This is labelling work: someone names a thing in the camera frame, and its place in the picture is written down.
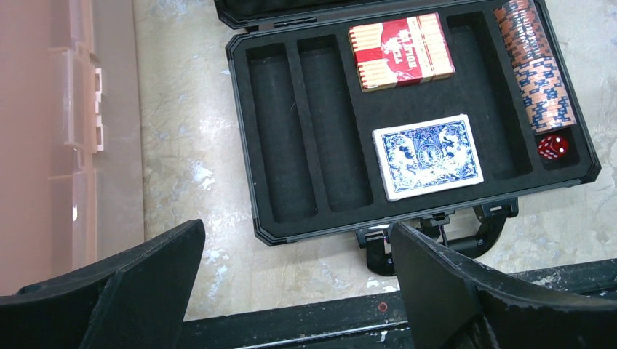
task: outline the red card deck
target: red card deck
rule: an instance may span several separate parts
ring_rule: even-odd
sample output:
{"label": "red card deck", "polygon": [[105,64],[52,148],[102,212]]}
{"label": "red card deck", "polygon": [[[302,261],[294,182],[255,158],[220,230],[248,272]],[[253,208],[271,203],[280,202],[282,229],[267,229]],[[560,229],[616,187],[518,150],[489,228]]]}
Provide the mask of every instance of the red card deck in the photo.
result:
{"label": "red card deck", "polygon": [[362,90],[443,79],[454,74],[439,15],[432,13],[349,29]]}

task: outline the poker case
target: poker case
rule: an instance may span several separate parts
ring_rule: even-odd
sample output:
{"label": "poker case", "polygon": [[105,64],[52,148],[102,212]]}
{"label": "poker case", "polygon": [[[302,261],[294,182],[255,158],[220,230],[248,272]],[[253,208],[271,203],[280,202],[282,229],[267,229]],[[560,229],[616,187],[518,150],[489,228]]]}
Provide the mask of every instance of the poker case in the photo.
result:
{"label": "poker case", "polygon": [[[216,0],[246,28],[226,47],[252,200],[268,245],[367,229],[593,182],[600,163],[544,1],[536,6],[578,123],[538,155],[493,10],[504,0]],[[425,84],[363,92],[349,28],[437,12],[456,72]],[[371,132],[465,113],[485,181],[390,202]]]}

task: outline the stack of poker chips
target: stack of poker chips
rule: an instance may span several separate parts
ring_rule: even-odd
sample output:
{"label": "stack of poker chips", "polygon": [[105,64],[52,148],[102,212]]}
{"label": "stack of poker chips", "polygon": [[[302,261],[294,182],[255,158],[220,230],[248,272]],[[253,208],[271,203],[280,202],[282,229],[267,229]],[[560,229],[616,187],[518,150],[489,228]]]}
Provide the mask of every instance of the stack of poker chips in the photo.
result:
{"label": "stack of poker chips", "polygon": [[511,0],[494,13],[532,130],[539,135],[576,124],[570,98],[533,0]]}
{"label": "stack of poker chips", "polygon": [[349,38],[365,92],[454,74],[437,13],[359,25]]}

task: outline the red die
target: red die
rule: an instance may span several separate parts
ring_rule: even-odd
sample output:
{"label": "red die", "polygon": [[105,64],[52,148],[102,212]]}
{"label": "red die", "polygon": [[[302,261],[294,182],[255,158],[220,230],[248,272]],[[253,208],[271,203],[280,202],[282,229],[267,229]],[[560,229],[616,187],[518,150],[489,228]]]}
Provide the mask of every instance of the red die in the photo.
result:
{"label": "red die", "polygon": [[547,159],[558,159],[568,152],[568,142],[561,136],[548,136],[540,141],[538,153]]}

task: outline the open case lid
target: open case lid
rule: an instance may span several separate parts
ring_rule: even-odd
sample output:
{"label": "open case lid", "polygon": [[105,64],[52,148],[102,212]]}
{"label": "open case lid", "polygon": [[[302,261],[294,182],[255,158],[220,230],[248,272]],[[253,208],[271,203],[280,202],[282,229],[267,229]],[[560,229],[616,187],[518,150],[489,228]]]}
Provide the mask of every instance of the open case lid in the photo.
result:
{"label": "open case lid", "polygon": [[388,12],[451,2],[452,0],[215,0],[215,5],[219,19],[230,28],[254,30],[261,26],[278,28],[312,23],[316,22],[318,17],[320,20],[359,17],[374,13],[375,7],[380,7],[381,12]]}

